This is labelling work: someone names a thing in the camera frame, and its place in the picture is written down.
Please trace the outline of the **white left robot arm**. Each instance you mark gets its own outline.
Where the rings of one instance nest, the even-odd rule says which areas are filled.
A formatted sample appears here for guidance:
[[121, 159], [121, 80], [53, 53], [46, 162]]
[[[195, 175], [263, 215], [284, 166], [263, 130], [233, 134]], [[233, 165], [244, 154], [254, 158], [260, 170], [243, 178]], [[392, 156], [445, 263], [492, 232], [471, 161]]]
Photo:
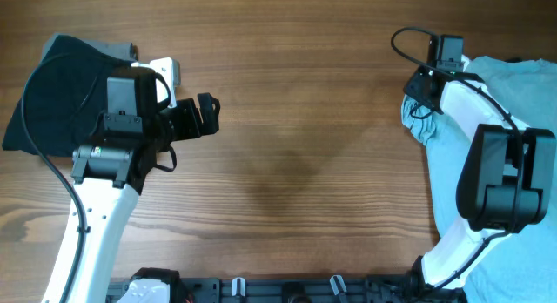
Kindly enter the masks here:
[[220, 103], [209, 93], [171, 104], [158, 100], [164, 77], [147, 67], [120, 67], [107, 79], [106, 108], [74, 151], [68, 223], [45, 302], [102, 302], [125, 226], [157, 155], [172, 143], [212, 135]]

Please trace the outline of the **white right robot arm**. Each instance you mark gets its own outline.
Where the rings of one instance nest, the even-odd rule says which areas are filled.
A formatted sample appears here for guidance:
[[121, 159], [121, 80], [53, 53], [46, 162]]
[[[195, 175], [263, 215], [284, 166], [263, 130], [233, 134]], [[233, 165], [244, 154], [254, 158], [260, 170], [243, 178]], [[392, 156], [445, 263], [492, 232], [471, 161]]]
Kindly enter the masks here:
[[461, 289], [500, 242], [540, 223], [546, 213], [556, 137], [515, 118], [467, 71], [460, 36], [429, 35], [426, 61], [404, 87], [410, 115], [448, 116], [471, 145], [455, 191], [458, 215], [440, 242], [416, 259], [406, 289], [414, 298]]

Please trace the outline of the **folded dark clothes stack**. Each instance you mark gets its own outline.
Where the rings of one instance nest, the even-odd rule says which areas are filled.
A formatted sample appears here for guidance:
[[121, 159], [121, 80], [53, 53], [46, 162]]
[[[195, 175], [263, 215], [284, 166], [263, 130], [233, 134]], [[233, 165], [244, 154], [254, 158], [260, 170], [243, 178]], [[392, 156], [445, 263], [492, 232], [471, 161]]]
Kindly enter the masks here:
[[25, 95], [28, 131], [39, 150], [69, 157], [90, 135], [106, 107], [107, 78], [138, 60], [131, 42], [106, 43], [56, 33]]

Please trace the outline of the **light blue t-shirt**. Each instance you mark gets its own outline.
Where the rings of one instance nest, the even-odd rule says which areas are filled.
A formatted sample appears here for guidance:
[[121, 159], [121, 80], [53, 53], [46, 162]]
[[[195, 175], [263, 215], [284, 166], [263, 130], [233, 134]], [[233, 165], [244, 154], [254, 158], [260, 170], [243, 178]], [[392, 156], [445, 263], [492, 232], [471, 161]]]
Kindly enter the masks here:
[[454, 73], [419, 67], [404, 93], [440, 241], [415, 260], [403, 297], [555, 301], [555, 64], [463, 58]]

